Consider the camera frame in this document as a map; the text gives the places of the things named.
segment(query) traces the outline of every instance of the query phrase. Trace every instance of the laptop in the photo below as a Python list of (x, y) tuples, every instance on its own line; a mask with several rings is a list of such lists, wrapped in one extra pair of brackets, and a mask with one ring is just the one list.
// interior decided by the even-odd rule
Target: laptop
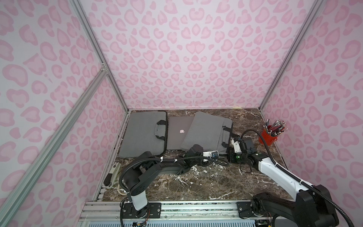
[(169, 117), (167, 150), (181, 150), (181, 144), (186, 137), (194, 116)]

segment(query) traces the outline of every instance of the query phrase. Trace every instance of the pink leopard print wallpaper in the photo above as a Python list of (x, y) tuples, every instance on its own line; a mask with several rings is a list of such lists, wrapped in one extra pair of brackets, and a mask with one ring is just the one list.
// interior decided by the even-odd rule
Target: pink leopard print wallpaper
[(9, 227), (75, 226), (102, 180), (124, 114), (105, 78)]
[(81, 0), (129, 108), (258, 107), (313, 0)]
[(288, 124), (277, 143), (292, 172), (326, 186), (355, 226), (363, 226), (362, 11), (362, 1), (327, 2), (263, 111)]
[(0, 206), (99, 69), (67, 0), (0, 2)]

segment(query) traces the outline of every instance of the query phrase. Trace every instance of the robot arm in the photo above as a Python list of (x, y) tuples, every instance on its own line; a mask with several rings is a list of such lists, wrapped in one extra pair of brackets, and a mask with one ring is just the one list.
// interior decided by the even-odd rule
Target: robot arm
[[(204, 156), (203, 148), (200, 145), (195, 144), (184, 157), (199, 157)], [(151, 152), (146, 151), (139, 157), (137, 157), (132, 163), (128, 166), (132, 166), (134, 163), (142, 159), (147, 158), (157, 158), (151, 154)], [(202, 158), (199, 159), (190, 159), (190, 160), (182, 160), (172, 159), (172, 158), (163, 158), (161, 162), (157, 161), (148, 161), (143, 162), (138, 165), (134, 165), (131, 169), (129, 169), (123, 178), (120, 177), (119, 184), (122, 185), (122, 180), (126, 183), (129, 192), (127, 193), (129, 197), (129, 201), (131, 201), (134, 205), (134, 208), (140, 215), (144, 214), (148, 209), (148, 202), (146, 199), (145, 189), (151, 184), (151, 182), (158, 176), (162, 174), (175, 174), (180, 175), (187, 173), (190, 168), (194, 165), (200, 164)]]
[[(294, 199), (294, 201), (289, 201), (266, 192), (260, 193), (251, 199), (251, 208), (254, 214), (270, 212), (294, 221), (299, 227), (331, 227), (339, 224), (335, 211), (337, 207), (333, 206), (327, 188), (322, 185), (314, 186), (289, 172), (271, 160), (267, 154), (258, 152), (251, 139), (242, 140), (238, 138), (236, 141), (232, 140), (232, 144), (234, 151), (229, 154), (230, 163), (248, 164), (261, 171), (277, 182)], [(192, 166), (201, 163), (203, 158), (199, 158), (199, 156), (203, 156), (203, 148), (194, 145), (179, 160), (160, 159), (147, 151), (130, 163), (123, 170), (119, 183), (123, 185), (122, 180), (126, 183), (129, 189), (127, 195), (133, 203), (138, 217), (143, 217), (148, 210), (145, 189), (156, 176), (187, 173)], [(137, 164), (143, 159), (151, 160)]]
[(339, 224), (334, 206), (301, 183), (306, 183), (307, 186), (315, 188), (331, 199), (327, 188), (322, 185), (314, 186), (298, 178), (278, 163), (274, 164), (267, 154), (258, 152), (254, 148), (251, 139), (232, 140), (232, 144), (234, 153), (230, 156), (230, 162), (248, 164), (261, 171), (285, 189), (294, 199), (294, 201), (289, 201), (266, 192), (260, 193), (251, 199), (251, 207), (255, 214), (266, 212), (277, 214), (292, 220), (299, 227), (329, 227)]

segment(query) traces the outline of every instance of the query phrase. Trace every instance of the wire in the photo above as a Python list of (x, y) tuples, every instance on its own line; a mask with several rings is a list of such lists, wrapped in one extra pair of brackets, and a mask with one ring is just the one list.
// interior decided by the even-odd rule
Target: wire
[(209, 166), (210, 164), (212, 164), (212, 162), (211, 162), (211, 161), (207, 161), (207, 162), (205, 162), (205, 161), (203, 161), (203, 159), (200, 161), (200, 165), (201, 165), (202, 167), (207, 167), (207, 166)]
[(240, 164), (240, 170), (242, 172), (244, 172), (244, 173), (252, 173), (252, 167), (250, 165), (249, 165), (249, 167), (250, 167), (250, 171), (249, 172), (243, 171), (241, 167), (242, 167), (242, 165)]
[(269, 215), (267, 216), (267, 218), (269, 218), (270, 216), (270, 224), (272, 223), (272, 216), (271, 216), (271, 213), (269, 212)]
[[(229, 162), (221, 159), (221, 158), (218, 158), (218, 157), (203, 157), (203, 156), (190, 156), (190, 157), (184, 157), (184, 158), (178, 158), (178, 160), (189, 160), (189, 159), (207, 159), (209, 161), (212, 161), (216, 164), (219, 164), (221, 166), (229, 166)], [(144, 163), (144, 162), (149, 162), (149, 161), (156, 161), (156, 162), (160, 162), (161, 159), (160, 158), (144, 158), (144, 159), (141, 159), (135, 163), (132, 163), (131, 165), (127, 166), (123, 172), (121, 173), (120, 175), (120, 178), (119, 178), (119, 185), (126, 191), (127, 193), (127, 196), (129, 198), (129, 201), (132, 202), (132, 198), (131, 198), (131, 195), (130, 195), (130, 191), (129, 189), (126, 187), (126, 185), (123, 184), (122, 182), (122, 179), (123, 177), (125, 176), (125, 174), (127, 173), (127, 171), (129, 171), (132, 167), (136, 166), (136, 165), (139, 165), (141, 163)], [(175, 162), (175, 159), (172, 159), (172, 160), (163, 160), (163, 162)]]
[(149, 211), (149, 214), (147, 215), (147, 218), (145, 219), (144, 223), (142, 223), (143, 225), (145, 225), (145, 224), (146, 224), (146, 222), (147, 222), (147, 220), (149, 220), (149, 217), (150, 217), (150, 210), (148, 210), (148, 211)]
[(277, 217), (279, 217), (280, 215), (278, 215), (278, 214), (275, 214), (274, 216), (273, 216), (273, 218), (272, 218), (272, 221), (271, 221), (271, 227), (275, 227), (275, 220), (276, 220), (276, 218)]
[(123, 195), (123, 196), (127, 195), (126, 193), (122, 193), (122, 192), (120, 191), (120, 184), (117, 186), (117, 191), (118, 191), (118, 193), (119, 193), (120, 195)]
[(302, 179), (298, 178), (294, 174), (292, 174), (289, 171), (287, 171), (285, 168), (283, 168), (282, 166), (280, 166), (280, 164), (276, 163), (276, 161), (273, 159), (273, 156), (271, 154), (271, 151), (270, 151), (269, 147), (267, 146), (267, 143), (266, 143), (265, 139), (263, 138), (263, 136), (258, 131), (256, 131), (255, 129), (247, 129), (246, 131), (244, 131), (242, 133), (241, 139), (249, 131), (255, 132), (261, 138), (262, 142), (264, 143), (264, 146), (265, 146), (265, 149), (267, 151), (267, 154), (268, 154), (269, 158), (271, 159), (271, 162), (277, 168), (279, 168), (282, 172), (286, 173), (289, 177), (291, 177), (295, 181), (299, 182), (301, 185), (305, 186), (306, 188), (312, 190), (315, 194), (319, 195), (320, 197), (322, 197), (323, 199), (325, 199), (328, 203), (330, 203), (331, 205), (333, 205), (333, 207), (343, 216), (343, 218), (347, 222), (348, 226), (349, 227), (354, 227), (354, 224), (353, 224), (352, 220), (349, 218), (349, 216), (333, 200), (331, 200), (330, 198), (328, 198), (326, 195), (322, 194), (319, 190), (317, 190), (317, 189), (313, 188), (312, 186), (308, 185), (307, 183), (305, 183)]
[(125, 226), (123, 225), (123, 221), (122, 221), (122, 213), (123, 213), (123, 205), (124, 205), (124, 203), (126, 202), (126, 200), (127, 200), (127, 197), (126, 197), (126, 198), (124, 198), (124, 199), (120, 202), (120, 223), (121, 223), (121, 227), (125, 227)]
[[(251, 211), (252, 212), (252, 209), (250, 208), (250, 209), (247, 209), (247, 210), (241, 210), (241, 212), (244, 212), (244, 211)], [(250, 217), (252, 217), (253, 216), (253, 212), (252, 212), (252, 214), (250, 215), (250, 216), (248, 216), (248, 217), (246, 217), (246, 218), (241, 218), (241, 219), (247, 219), (247, 218), (250, 218)]]

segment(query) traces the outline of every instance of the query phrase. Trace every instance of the mounting plate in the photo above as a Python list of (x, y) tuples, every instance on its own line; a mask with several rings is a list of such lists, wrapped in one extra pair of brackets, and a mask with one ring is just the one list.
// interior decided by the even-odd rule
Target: mounting plate
[[(161, 203), (149, 203), (150, 218), (160, 218)], [(123, 218), (140, 218), (138, 217), (138, 211), (134, 209), (132, 203), (125, 203), (123, 205)]]
[(257, 217), (253, 214), (251, 210), (251, 202), (237, 202), (237, 211), (238, 216), (242, 219), (248, 218), (248, 217)]

